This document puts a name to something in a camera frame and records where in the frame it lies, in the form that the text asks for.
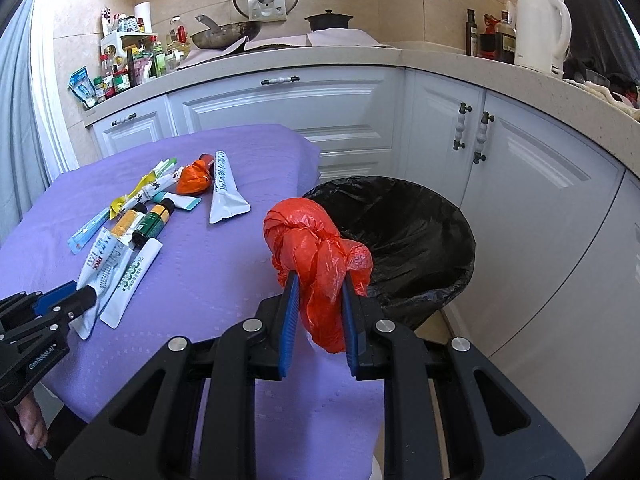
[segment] metal bolt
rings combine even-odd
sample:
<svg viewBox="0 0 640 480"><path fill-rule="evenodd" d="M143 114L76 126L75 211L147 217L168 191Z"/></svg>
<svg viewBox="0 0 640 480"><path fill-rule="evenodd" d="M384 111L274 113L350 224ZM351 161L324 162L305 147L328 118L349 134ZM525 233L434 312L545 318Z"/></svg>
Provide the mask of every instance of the metal bolt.
<svg viewBox="0 0 640 480"><path fill-rule="evenodd" d="M242 328L246 332L258 332L258 330L262 328L262 322L259 319L255 319L255 317L252 317L251 319L247 319L244 323L242 323Z"/></svg>
<svg viewBox="0 0 640 480"><path fill-rule="evenodd" d="M380 332L393 332L396 329L396 324L390 319L380 319L376 323L376 329Z"/></svg>
<svg viewBox="0 0 640 480"><path fill-rule="evenodd" d="M451 347L458 352L466 352L471 348L471 343L463 337L455 337L451 340Z"/></svg>
<svg viewBox="0 0 640 480"><path fill-rule="evenodd" d="M180 352L187 348L187 340L183 337L174 337L167 345L172 352Z"/></svg>

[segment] kitchen cabinet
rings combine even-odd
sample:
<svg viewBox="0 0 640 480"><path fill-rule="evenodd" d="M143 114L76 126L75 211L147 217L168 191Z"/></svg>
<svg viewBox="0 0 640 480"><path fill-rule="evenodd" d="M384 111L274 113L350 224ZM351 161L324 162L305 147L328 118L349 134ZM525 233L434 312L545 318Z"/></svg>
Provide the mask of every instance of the kitchen cabinet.
<svg viewBox="0 0 640 480"><path fill-rule="evenodd" d="M277 123L320 147L324 180L391 175L403 79L401 68L304 67L217 80L169 99L180 134Z"/></svg>
<svg viewBox="0 0 640 480"><path fill-rule="evenodd" d="M102 156L177 135L167 96L126 108L92 127Z"/></svg>
<svg viewBox="0 0 640 480"><path fill-rule="evenodd" d="M415 70L406 71L405 85L398 176L460 206L471 171L484 89Z"/></svg>
<svg viewBox="0 0 640 480"><path fill-rule="evenodd" d="M584 258L492 358L587 470L606 455L640 403L638 298L640 181L627 173Z"/></svg>
<svg viewBox="0 0 640 480"><path fill-rule="evenodd" d="M548 116L487 93L489 122L461 210L476 238L466 289L446 312L490 356L558 290L594 239L623 167Z"/></svg>

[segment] purple tablecloth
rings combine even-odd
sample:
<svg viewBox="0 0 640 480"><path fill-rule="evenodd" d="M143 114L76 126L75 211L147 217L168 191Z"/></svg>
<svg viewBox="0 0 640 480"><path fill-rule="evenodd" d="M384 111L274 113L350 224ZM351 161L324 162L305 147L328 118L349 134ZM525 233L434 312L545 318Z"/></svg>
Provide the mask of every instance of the purple tablecloth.
<svg viewBox="0 0 640 480"><path fill-rule="evenodd" d="M210 192L193 211L176 210L119 327L99 321L86 341L70 331L70 353L44 383L85 420L172 336L193 342L220 336L252 316L262 298L281 292L262 219L275 203L315 185L319 150L274 124L145 144L62 174L0 250L0 298L74 280L90 244L74 256L66 245L73 232L131 191L159 160L176 156L186 165L216 150L226 151L252 210L210 225ZM300 324L289 376L281 383L258 382L255 413L260 480L369 477L383 415L382 384L357 383L344 354L311 345Z"/></svg>

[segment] trash can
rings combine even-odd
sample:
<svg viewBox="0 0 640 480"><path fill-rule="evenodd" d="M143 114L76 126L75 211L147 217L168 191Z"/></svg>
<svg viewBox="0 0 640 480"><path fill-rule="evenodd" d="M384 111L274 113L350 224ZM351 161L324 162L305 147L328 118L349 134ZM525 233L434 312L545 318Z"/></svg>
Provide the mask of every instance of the trash can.
<svg viewBox="0 0 640 480"><path fill-rule="evenodd" d="M443 196L405 180L354 176L325 182L318 202L344 238L373 257L369 296L385 315L418 328L471 279L476 242L468 222Z"/></svg>

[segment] drawer handle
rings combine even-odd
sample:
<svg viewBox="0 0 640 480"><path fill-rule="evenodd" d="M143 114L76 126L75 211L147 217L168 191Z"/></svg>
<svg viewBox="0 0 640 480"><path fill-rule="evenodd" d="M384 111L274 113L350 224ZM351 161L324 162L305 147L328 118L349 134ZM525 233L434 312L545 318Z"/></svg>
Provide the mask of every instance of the drawer handle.
<svg viewBox="0 0 640 480"><path fill-rule="evenodd" d="M111 126L118 126L118 124L126 123L127 121L135 119L137 116L138 114L130 114L129 117L124 117L123 119L116 119L115 121L113 121L113 123L111 123Z"/></svg>
<svg viewBox="0 0 640 480"><path fill-rule="evenodd" d="M291 77L275 77L273 79L265 79L260 84L262 86L281 85L283 83L295 83L296 81L300 81L300 78L297 75L292 75Z"/></svg>
<svg viewBox="0 0 640 480"><path fill-rule="evenodd" d="M476 135L476 145L474 146L474 164L479 164L481 160L483 162L486 161L486 155L482 154L482 150L486 142L486 129L489 121L494 122L495 117L489 112L483 112L482 119L480 119L480 128L478 128L478 134Z"/></svg>
<svg viewBox="0 0 640 480"><path fill-rule="evenodd" d="M458 124L456 124L456 136L453 139L453 151L456 152L460 148L465 149L465 143L460 142L462 135L465 133L465 114L471 111L471 106L466 103L460 103L460 111L458 112Z"/></svg>

